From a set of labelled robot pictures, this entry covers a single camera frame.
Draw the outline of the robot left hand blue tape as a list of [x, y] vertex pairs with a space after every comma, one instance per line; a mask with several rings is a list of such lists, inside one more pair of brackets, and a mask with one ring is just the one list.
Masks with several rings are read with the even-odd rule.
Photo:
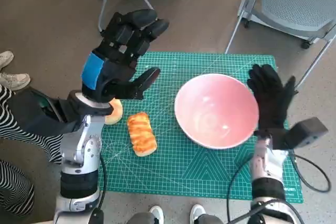
[[99, 103], [113, 98], [142, 100], [143, 92], [161, 71], [152, 67], [134, 79], [138, 60], [168, 27], [169, 21], [159, 19], [153, 9], [114, 13], [103, 31], [100, 45], [90, 53], [84, 65], [83, 95]]

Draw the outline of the robot right hand black glove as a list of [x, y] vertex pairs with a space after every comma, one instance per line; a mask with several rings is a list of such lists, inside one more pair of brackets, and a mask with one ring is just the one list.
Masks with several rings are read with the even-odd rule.
[[269, 64], [254, 64], [248, 73], [247, 85], [259, 107], [258, 129], [283, 129], [288, 108], [296, 94], [296, 78], [291, 76], [283, 84]]

